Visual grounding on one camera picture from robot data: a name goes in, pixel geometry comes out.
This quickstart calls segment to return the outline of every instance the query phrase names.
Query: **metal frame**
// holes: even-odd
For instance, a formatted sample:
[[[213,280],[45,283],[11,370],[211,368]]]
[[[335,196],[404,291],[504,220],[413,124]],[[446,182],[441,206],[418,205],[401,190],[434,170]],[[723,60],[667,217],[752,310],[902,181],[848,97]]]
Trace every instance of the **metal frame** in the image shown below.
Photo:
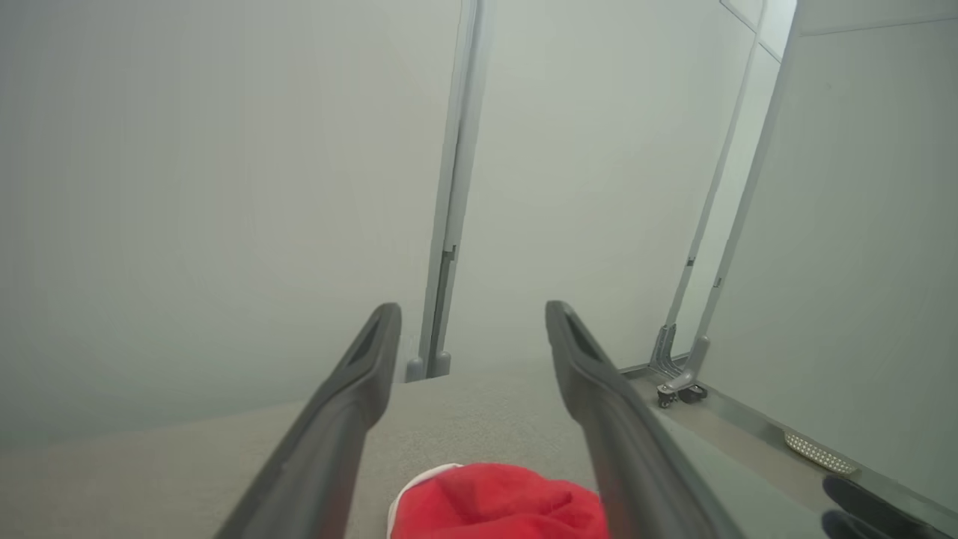
[[[492,39],[491,15],[489,0],[463,0],[445,118],[419,357],[407,364],[406,382],[449,372],[451,356],[443,350],[445,327],[486,87]]]
[[[634,380],[643,378],[644,375],[648,375],[649,373],[650,371],[645,367],[635,367],[635,370],[624,374],[624,376]],[[709,398],[702,401],[701,406],[707,409],[710,413],[714,414],[721,421],[733,426],[738,432],[761,440],[762,443],[766,444],[774,451],[786,455],[789,458],[805,461],[804,457],[799,457],[797,453],[789,449],[786,445],[783,432],[791,431],[788,426],[778,423],[766,415],[758,413],[754,409],[749,408],[748,406],[722,393],[721,391],[708,386],[707,384],[702,385],[708,388]],[[639,394],[640,396],[650,398],[650,395],[644,391],[639,391]],[[684,424],[684,422],[678,416],[674,416],[673,418],[675,418],[677,422]],[[711,438],[711,436],[708,434],[701,434],[703,434],[702,438],[706,441],[716,440],[715,438]],[[955,523],[958,523],[958,513],[955,511],[929,500],[925,496],[922,496],[921,494],[918,494],[917,492],[901,485],[895,480],[891,480],[886,476],[883,476],[879,472],[876,472],[867,466],[864,466],[858,462],[854,462],[852,459],[840,454],[839,452],[835,452],[831,449],[829,449],[829,451],[835,453],[842,459],[848,460],[855,464],[855,467],[858,468],[858,471],[855,472],[855,482],[864,488],[870,490],[878,496],[881,496],[883,499],[897,507],[909,507],[910,510],[915,511],[913,513],[914,516],[928,521],[933,526],[939,527],[942,530],[955,529]],[[920,512],[917,510],[918,508],[916,507],[916,503],[920,505]]]
[[[678,288],[675,289],[672,307],[669,309],[669,313],[666,316],[665,324],[659,328],[658,336],[655,339],[655,346],[652,348],[652,354],[649,360],[649,366],[652,370],[670,378],[674,378],[677,383],[679,378],[683,377],[683,368],[677,365],[675,360],[672,358],[672,345],[675,339],[676,331],[675,321],[678,319],[678,312],[682,307],[682,298],[685,296],[686,289],[689,286],[689,280],[692,278],[692,271],[695,267],[698,249],[701,246],[702,238],[705,236],[705,229],[708,226],[709,216],[712,213],[712,205],[715,203],[716,193],[719,190],[721,178],[725,172],[725,162],[728,159],[728,153],[732,148],[732,141],[735,138],[735,131],[739,125],[741,104],[745,98],[745,89],[748,86],[748,77],[752,72],[752,62],[755,58],[755,51],[761,44],[761,40],[759,39],[759,30],[764,22],[767,0],[763,0],[762,2],[762,10],[759,14],[758,28],[754,27],[744,17],[744,15],[742,15],[731,4],[726,3],[725,0],[722,0],[721,4],[739,20],[741,20],[741,22],[744,23],[745,26],[747,26],[749,30],[755,34],[755,37],[752,39],[752,46],[748,50],[748,60],[745,62],[745,71],[741,75],[739,94],[736,96],[735,107],[732,109],[732,119],[729,121],[728,131],[725,133],[725,140],[722,143],[721,152],[718,154],[718,163],[716,163],[715,171],[712,174],[712,183],[709,186],[709,193],[705,197],[705,203],[704,207],[702,208],[701,217],[698,218],[698,227],[696,228],[696,234],[692,239],[692,245],[689,247],[689,256],[686,258],[685,268],[682,270],[682,276],[679,279]],[[696,343],[698,343],[698,337],[701,335],[704,335],[704,333],[696,334]],[[684,354],[683,357],[694,357],[695,352],[695,346],[693,346],[693,350],[690,350],[687,354]]]
[[[705,352],[707,351],[709,345],[708,337],[706,337],[706,331],[708,330],[709,323],[712,321],[712,315],[715,313],[716,305],[719,302],[719,296],[721,295],[722,291],[721,284],[728,275],[728,270],[732,265],[732,259],[735,256],[735,248],[739,243],[739,237],[741,236],[741,231],[745,224],[745,218],[748,214],[748,207],[751,205],[752,196],[754,195],[755,188],[758,184],[759,172],[762,170],[765,155],[768,153],[768,146],[771,142],[772,131],[775,128],[775,121],[778,118],[778,112],[782,106],[782,95],[785,91],[785,85],[790,77],[792,55],[789,54],[788,51],[792,48],[794,41],[801,37],[801,34],[798,31],[798,21],[800,20],[799,15],[800,10],[802,9],[802,4],[803,2],[799,0],[795,7],[795,14],[791,21],[791,30],[788,33],[786,54],[783,58],[782,67],[779,70],[779,76],[775,81],[775,88],[772,90],[771,100],[768,103],[768,112],[765,115],[764,123],[762,125],[762,134],[759,135],[759,143],[755,148],[755,154],[752,156],[752,165],[748,170],[748,179],[745,181],[745,187],[741,193],[739,210],[735,215],[735,220],[732,222],[732,229],[729,231],[728,242],[725,244],[725,250],[722,252],[721,261],[718,263],[715,285],[713,286],[711,293],[709,293],[708,301],[705,304],[705,310],[703,311],[702,318],[698,323],[698,329],[696,330],[696,343],[693,345],[693,350],[690,353],[690,359],[686,363],[681,374],[661,386],[667,391],[678,391],[685,387],[694,385],[698,379],[698,374],[701,371],[702,363],[705,360]]]

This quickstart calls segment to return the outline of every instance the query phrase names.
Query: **red cloth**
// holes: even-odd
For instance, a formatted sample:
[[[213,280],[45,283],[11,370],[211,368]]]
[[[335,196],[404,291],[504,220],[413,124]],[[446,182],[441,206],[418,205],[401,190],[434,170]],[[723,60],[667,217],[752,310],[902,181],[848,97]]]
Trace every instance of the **red cloth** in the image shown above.
[[[599,496],[506,464],[470,464],[407,490],[391,539],[607,539]]]

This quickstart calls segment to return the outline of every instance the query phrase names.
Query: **caster wheel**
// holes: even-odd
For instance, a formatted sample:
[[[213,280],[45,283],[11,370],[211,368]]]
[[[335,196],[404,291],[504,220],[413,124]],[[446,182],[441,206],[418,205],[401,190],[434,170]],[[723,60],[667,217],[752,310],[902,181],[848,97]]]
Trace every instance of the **caster wheel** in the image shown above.
[[[704,387],[690,386],[678,391],[678,398],[683,403],[693,404],[709,396],[709,392]]]
[[[675,402],[675,393],[664,393],[661,390],[659,393],[659,408],[668,408]]]

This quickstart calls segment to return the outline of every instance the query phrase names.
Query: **gray wall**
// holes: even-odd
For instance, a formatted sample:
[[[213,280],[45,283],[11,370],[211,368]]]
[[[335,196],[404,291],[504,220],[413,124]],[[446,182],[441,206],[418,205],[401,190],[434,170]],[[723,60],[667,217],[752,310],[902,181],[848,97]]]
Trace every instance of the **gray wall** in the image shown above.
[[[304,398],[422,316],[459,4],[0,7],[0,446]]]
[[[840,4],[799,7],[701,380],[954,510],[958,4]]]
[[[546,360],[572,304],[648,360],[752,33],[718,0],[500,2],[445,348],[452,371]]]

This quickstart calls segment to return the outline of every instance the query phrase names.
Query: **gray carpet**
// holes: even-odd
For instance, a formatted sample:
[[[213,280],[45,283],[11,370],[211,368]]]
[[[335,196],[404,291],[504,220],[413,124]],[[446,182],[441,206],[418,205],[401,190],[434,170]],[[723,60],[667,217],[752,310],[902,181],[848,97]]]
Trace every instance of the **gray carpet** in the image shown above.
[[[301,406],[2,456],[0,536],[210,537]],[[815,515],[691,432],[667,428],[749,536],[815,536]],[[366,440],[347,536],[384,537],[389,503],[419,472],[478,461],[595,488],[549,360],[394,386]]]

